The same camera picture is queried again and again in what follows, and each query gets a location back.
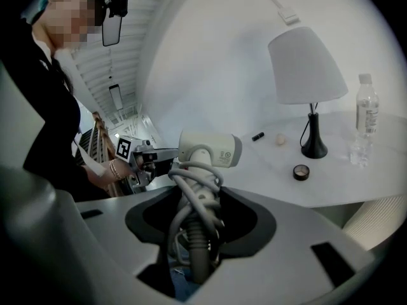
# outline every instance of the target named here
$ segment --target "water bottle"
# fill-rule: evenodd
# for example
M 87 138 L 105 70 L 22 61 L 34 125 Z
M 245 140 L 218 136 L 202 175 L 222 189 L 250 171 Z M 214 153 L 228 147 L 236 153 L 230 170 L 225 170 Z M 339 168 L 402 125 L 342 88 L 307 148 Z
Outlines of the water bottle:
M 360 74 L 361 87 L 356 96 L 356 138 L 350 147 L 350 161 L 365 167 L 373 154 L 373 136 L 377 130 L 379 98 L 373 88 L 371 75 Z

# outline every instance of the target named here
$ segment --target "table lamp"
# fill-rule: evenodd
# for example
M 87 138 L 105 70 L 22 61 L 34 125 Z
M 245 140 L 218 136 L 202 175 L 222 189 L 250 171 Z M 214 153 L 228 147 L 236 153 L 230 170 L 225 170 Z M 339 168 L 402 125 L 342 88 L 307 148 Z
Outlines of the table lamp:
M 327 147 L 319 135 L 315 103 L 344 96 L 348 88 L 324 43 L 309 27 L 297 27 L 277 36 L 268 45 L 272 58 L 277 100 L 281 104 L 310 104 L 310 136 L 301 152 L 323 158 Z

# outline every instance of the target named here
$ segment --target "bottle label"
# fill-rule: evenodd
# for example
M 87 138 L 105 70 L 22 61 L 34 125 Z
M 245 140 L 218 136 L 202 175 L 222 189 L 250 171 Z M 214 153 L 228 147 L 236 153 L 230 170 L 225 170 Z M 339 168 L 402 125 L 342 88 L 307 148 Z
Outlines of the bottle label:
M 379 115 L 378 107 L 363 107 L 357 105 L 356 128 L 359 133 L 372 134 L 376 132 L 377 117 Z

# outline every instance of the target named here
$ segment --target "person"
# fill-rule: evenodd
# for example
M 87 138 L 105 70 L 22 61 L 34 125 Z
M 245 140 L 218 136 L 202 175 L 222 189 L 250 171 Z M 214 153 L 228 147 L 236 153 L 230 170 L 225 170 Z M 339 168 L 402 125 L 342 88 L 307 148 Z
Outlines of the person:
M 68 191 L 75 201 L 108 198 L 103 187 L 134 173 L 120 159 L 102 163 L 104 173 L 98 175 L 90 165 L 76 165 L 71 144 L 79 129 L 79 106 L 69 77 L 54 59 L 57 50 L 78 47 L 102 25 L 104 0 L 40 0 L 39 5 L 32 24 L 19 20 L 8 37 L 23 57 L 4 61 L 24 97 L 45 121 L 24 168 L 47 179 L 55 189 Z

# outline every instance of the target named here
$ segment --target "black jacket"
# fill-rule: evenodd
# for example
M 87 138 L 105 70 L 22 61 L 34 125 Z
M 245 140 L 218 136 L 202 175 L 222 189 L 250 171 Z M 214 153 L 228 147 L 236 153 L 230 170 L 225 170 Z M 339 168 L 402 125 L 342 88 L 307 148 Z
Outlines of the black jacket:
M 47 179 L 55 189 L 68 191 L 75 201 L 108 198 L 103 189 L 89 182 L 85 169 L 75 164 L 72 155 L 71 144 L 80 122 L 78 103 L 43 50 L 34 42 L 31 25 L 20 20 L 11 28 L 12 35 L 6 36 L 10 49 L 2 51 L 3 64 L 24 97 L 45 121 L 24 168 Z M 27 119 L 22 125 L 29 125 L 29 121 Z

